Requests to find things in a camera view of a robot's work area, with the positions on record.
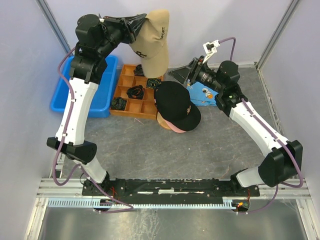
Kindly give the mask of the blue astronaut print cloth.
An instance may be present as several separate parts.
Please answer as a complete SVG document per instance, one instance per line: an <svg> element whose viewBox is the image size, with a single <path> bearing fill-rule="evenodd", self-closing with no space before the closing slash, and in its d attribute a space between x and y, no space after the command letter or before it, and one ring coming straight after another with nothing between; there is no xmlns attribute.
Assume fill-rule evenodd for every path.
<svg viewBox="0 0 320 240"><path fill-rule="evenodd" d="M189 92L191 101L197 107L216 106L215 96L218 94L200 82L187 83L186 89Z"/></svg>

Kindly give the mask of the black cap white lining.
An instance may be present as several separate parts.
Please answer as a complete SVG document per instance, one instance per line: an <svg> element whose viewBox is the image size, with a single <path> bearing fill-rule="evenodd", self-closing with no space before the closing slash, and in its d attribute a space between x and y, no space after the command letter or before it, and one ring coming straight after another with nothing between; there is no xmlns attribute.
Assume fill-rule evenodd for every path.
<svg viewBox="0 0 320 240"><path fill-rule="evenodd" d="M189 132L201 122L201 112L191 101L189 91L175 81L163 81L154 89L154 104L164 120Z"/></svg>

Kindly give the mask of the beige cap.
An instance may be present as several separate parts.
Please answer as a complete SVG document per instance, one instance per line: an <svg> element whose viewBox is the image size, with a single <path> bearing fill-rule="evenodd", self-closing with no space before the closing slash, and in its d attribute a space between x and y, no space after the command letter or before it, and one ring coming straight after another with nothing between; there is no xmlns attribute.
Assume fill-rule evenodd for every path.
<svg viewBox="0 0 320 240"><path fill-rule="evenodd" d="M162 76L168 69L169 23L170 13L167 9L149 12L136 41L130 44L133 52L140 58L144 76L149 79Z"/></svg>

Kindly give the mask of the wooden hat stand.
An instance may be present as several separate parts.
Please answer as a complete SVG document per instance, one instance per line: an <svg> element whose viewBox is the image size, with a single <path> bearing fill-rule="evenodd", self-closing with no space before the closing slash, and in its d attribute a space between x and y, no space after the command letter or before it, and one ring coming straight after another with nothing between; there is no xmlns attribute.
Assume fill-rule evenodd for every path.
<svg viewBox="0 0 320 240"><path fill-rule="evenodd" d="M171 130L171 128L169 127L169 125L166 123L166 121L163 119L163 117L161 116L161 114L159 112L157 112L156 120L162 128L164 128L166 130Z"/></svg>

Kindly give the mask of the pink cap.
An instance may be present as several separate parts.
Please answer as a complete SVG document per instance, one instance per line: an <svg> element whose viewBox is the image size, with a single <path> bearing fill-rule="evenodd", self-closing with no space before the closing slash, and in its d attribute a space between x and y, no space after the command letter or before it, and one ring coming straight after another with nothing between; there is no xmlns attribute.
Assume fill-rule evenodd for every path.
<svg viewBox="0 0 320 240"><path fill-rule="evenodd" d="M173 125L171 122L165 120L165 123L168 125L168 127L173 130L176 133L185 133L185 130L179 129L178 127L176 127L175 125Z"/></svg>

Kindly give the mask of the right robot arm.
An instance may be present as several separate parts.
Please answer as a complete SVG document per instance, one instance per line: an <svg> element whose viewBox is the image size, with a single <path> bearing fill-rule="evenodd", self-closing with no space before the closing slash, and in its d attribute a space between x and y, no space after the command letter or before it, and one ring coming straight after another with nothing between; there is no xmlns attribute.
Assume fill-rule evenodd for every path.
<svg viewBox="0 0 320 240"><path fill-rule="evenodd" d="M238 64L225 60L217 70L213 70L208 67L204 56L200 56L188 65L169 71L168 74L182 84L193 85L199 82L215 91L217 107L239 124L262 152L264 160L259 166L232 175L229 183L231 193L240 196L248 187L262 184L269 187L303 186L302 144L298 140L288 140L258 114L238 84Z"/></svg>

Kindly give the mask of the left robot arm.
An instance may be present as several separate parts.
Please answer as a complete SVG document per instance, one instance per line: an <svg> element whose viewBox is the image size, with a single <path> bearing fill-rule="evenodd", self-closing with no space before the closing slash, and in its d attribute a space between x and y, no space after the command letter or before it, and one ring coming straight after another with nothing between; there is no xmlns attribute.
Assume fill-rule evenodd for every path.
<svg viewBox="0 0 320 240"><path fill-rule="evenodd" d="M132 44L147 18L145 13L129 17L100 17L95 14L81 16L77 20L77 43L71 50L68 97L59 129L49 137L46 145L56 151L56 157L64 154L76 163L92 181L99 195L111 189L108 173L100 165L97 145L85 140L85 126L94 95L107 68L106 57L119 44Z"/></svg>

